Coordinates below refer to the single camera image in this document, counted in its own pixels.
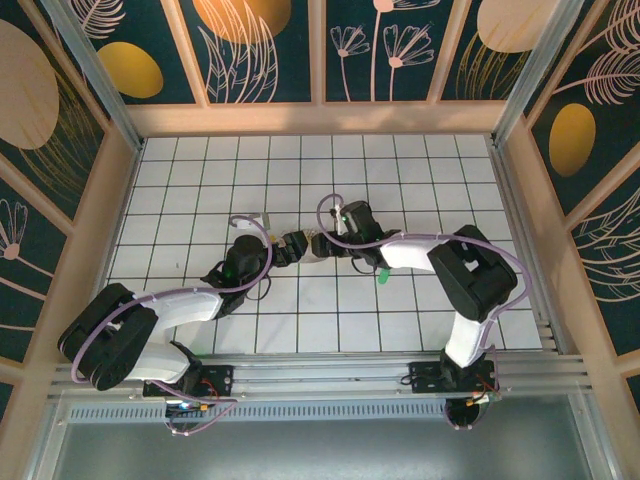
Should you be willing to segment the grey metal panel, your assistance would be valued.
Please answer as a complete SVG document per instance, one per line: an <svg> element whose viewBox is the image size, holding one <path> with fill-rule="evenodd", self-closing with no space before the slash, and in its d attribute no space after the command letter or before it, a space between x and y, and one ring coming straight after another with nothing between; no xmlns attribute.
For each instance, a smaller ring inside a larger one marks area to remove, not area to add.
<svg viewBox="0 0 640 480"><path fill-rule="evenodd" d="M229 422L195 435L159 425L73 425L55 480L592 480L577 442L408 420Z"/></svg>

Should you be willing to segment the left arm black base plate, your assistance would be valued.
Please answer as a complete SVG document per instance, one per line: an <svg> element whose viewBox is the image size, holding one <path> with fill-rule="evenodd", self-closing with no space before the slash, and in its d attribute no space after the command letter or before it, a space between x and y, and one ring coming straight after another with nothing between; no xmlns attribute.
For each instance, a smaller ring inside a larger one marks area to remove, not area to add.
<svg viewBox="0 0 640 480"><path fill-rule="evenodd" d="M182 391L178 384L172 384L171 389L197 398L215 400L218 397L230 397L234 383L234 367L231 365L206 365L202 368L201 377Z"/></svg>

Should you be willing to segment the long aluminium mounting rail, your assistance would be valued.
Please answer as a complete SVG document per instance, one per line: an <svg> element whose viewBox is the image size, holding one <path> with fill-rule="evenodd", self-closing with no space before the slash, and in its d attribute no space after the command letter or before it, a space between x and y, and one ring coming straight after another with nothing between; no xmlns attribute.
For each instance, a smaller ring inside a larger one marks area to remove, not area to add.
<svg viewBox="0 0 640 480"><path fill-rule="evenodd" d="M499 351L502 397L587 393L592 382L579 355L549 351ZM437 362L437 354L333 353L210 355L203 364L234 367L232 396L242 401L408 398L400 383L412 362Z"/></svg>

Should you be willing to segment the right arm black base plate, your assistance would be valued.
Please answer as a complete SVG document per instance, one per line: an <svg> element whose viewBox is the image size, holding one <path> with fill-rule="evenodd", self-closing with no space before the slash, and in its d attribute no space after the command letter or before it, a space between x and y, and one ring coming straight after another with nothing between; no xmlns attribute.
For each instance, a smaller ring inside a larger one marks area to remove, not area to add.
<svg viewBox="0 0 640 480"><path fill-rule="evenodd" d="M466 368L439 361L412 362L408 373L401 378L414 394L471 393L484 389L498 389L494 362L480 359Z"/></svg>

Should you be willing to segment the aluminium side rail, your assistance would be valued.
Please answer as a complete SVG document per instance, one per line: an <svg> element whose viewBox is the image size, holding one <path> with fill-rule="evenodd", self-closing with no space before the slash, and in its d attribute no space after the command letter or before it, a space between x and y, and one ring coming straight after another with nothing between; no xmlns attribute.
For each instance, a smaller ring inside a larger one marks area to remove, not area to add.
<svg viewBox="0 0 640 480"><path fill-rule="evenodd" d="M506 151L496 144L493 133L487 136L487 145L517 256L532 277L529 301L536 325L539 330L549 330L549 333L540 334L542 348L544 351L555 351L558 355L572 354L574 345L560 322L556 302L548 289L534 244L531 216L517 176L506 157Z"/></svg>

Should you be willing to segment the aluminium corner post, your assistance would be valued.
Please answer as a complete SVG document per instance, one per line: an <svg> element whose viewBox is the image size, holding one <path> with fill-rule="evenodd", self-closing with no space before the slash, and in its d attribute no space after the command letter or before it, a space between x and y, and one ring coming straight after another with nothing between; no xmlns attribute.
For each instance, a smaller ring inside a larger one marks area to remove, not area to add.
<svg viewBox="0 0 640 480"><path fill-rule="evenodd" d="M139 153L142 148L142 137L71 7L66 0L40 0L40 2L59 29L74 58L83 68L89 83L94 87L116 127L128 145Z"/></svg>
<svg viewBox="0 0 640 480"><path fill-rule="evenodd" d="M491 132L492 146L501 149L515 124L553 63L562 43L575 24L584 0L558 0L558 3L529 55L507 99L505 109Z"/></svg>

